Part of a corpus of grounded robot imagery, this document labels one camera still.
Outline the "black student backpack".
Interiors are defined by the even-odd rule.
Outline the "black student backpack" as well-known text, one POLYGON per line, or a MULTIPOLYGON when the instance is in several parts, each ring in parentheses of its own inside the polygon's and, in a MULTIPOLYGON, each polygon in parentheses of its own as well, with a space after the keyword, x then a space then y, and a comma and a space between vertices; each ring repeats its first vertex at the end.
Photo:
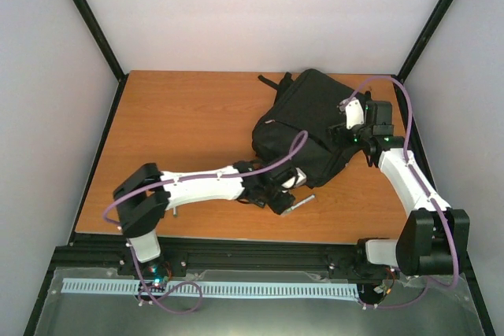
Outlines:
POLYGON ((295 79, 287 72, 278 83, 262 75, 258 79, 276 90, 276 96, 252 130, 256 156, 271 164, 287 155, 300 131, 307 131, 309 137, 292 162, 306 174, 308 187, 325 185, 359 151, 359 146, 333 146, 328 136, 328 127, 346 123, 339 104, 353 89, 313 68, 295 79))

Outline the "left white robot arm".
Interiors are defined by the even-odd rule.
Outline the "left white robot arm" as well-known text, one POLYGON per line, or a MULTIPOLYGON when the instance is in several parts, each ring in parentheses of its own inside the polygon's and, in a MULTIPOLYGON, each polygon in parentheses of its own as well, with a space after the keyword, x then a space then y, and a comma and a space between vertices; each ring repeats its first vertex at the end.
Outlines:
POLYGON ((226 200, 268 206, 281 214, 294 204, 291 190, 305 181, 306 175, 292 161, 268 167, 260 161, 238 161, 213 171, 187 173, 161 172, 155 163, 148 163, 115 189, 113 206, 137 267, 155 275, 164 265, 156 227, 166 211, 226 200))

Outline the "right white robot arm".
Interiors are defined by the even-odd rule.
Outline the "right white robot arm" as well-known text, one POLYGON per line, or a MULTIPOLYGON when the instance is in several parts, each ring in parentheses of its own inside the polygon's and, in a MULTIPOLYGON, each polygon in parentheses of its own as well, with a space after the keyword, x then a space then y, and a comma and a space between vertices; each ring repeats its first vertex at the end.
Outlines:
POLYGON ((392 105, 356 98, 343 100, 344 123, 331 129, 345 153, 364 153, 368 166, 388 179, 402 203, 406 223, 396 239, 360 240, 368 264, 398 268, 408 276, 458 278, 469 239, 469 216, 442 199, 420 170, 406 139, 395 135, 392 105))

